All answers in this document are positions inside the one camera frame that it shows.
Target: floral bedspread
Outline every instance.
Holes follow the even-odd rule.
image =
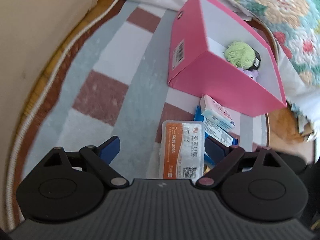
[[[273,32],[305,84],[320,86],[320,0],[235,0]]]

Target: green yarn ball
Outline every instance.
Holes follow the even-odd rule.
[[[224,55],[232,65],[243,69],[252,67],[256,59],[253,48],[245,42],[239,41],[233,41]]]

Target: white piping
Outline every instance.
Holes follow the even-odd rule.
[[[13,208],[12,208],[12,198],[13,198],[13,180],[14,180],[14,173],[15,173],[15,166],[17,162],[17,157],[18,153],[20,151],[20,147],[23,141],[23,138],[28,131],[28,128],[33,121],[36,113],[38,112],[40,106],[44,102],[45,97],[47,96],[49,89],[51,88],[53,81],[55,77],[57,76],[58,70],[60,69],[66,55],[68,54],[69,50],[72,48],[72,46],[76,43],[76,41],[87,31],[89,30],[93,25],[95,25],[98,21],[100,21],[103,17],[105,17],[109,11],[116,5],[116,3],[119,0],[115,0],[110,7],[102,13],[99,17],[94,19],[89,25],[87,25],[85,28],[83,28],[73,39],[72,41],[68,44],[68,46],[65,48],[63,51],[63,54],[61,55],[58,63],[56,64],[54,70],[52,71],[52,74],[50,76],[50,79],[48,83],[46,84],[44,90],[42,91],[39,99],[37,100],[36,104],[32,108],[30,114],[28,115],[27,119],[23,123],[19,134],[17,135],[17,138],[14,142],[14,146],[12,149],[12,153],[10,156],[10,162],[8,166],[8,174],[7,174],[7,184],[6,184],[6,194],[5,194],[5,203],[6,203],[6,209],[7,209],[7,221],[8,221],[8,227],[9,230],[13,230],[15,228],[15,223],[14,223],[14,215],[13,215]]]

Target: wooden floor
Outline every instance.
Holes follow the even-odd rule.
[[[66,46],[78,32],[86,27],[97,16],[106,11],[113,1],[114,0],[98,0],[97,6],[84,17],[84,19],[74,28],[74,30],[55,52],[55,54],[45,67],[43,73],[40,75],[33,91],[30,93],[29,100],[27,101],[27,104],[21,116],[20,125],[17,131],[19,131],[20,126],[23,124],[25,118],[28,116],[31,109],[38,100],[41,92],[44,90],[44,87],[47,84],[49,77]],[[307,160],[312,160],[314,144],[313,142],[303,143],[303,138],[298,134],[297,131],[297,123],[292,115],[292,112],[289,109],[285,108],[269,113],[269,121],[271,147],[284,152],[298,153],[299,155],[303,155]]]

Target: pink box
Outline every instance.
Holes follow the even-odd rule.
[[[255,82],[225,60],[232,41],[244,41],[259,52]],[[188,0],[172,26],[170,87],[249,116],[286,107],[284,89],[270,46],[237,14],[217,0]]]

